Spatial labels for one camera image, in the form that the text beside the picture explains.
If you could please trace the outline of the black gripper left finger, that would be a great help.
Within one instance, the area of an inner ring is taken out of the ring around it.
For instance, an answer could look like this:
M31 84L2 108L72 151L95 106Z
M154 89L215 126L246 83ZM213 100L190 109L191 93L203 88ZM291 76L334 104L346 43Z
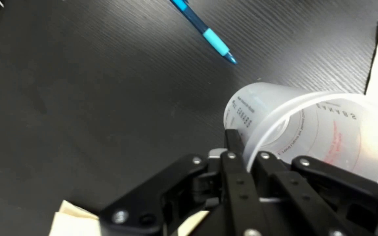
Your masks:
M242 160L242 142L236 130L224 131L226 151L220 157L223 203L232 236L265 236L266 226L251 176Z

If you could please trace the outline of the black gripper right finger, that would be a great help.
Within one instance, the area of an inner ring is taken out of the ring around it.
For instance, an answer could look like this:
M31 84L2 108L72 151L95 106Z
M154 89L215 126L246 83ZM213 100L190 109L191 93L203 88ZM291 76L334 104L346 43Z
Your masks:
M270 152L253 157L257 192L286 206L289 233L378 236L378 184L309 156L289 164Z

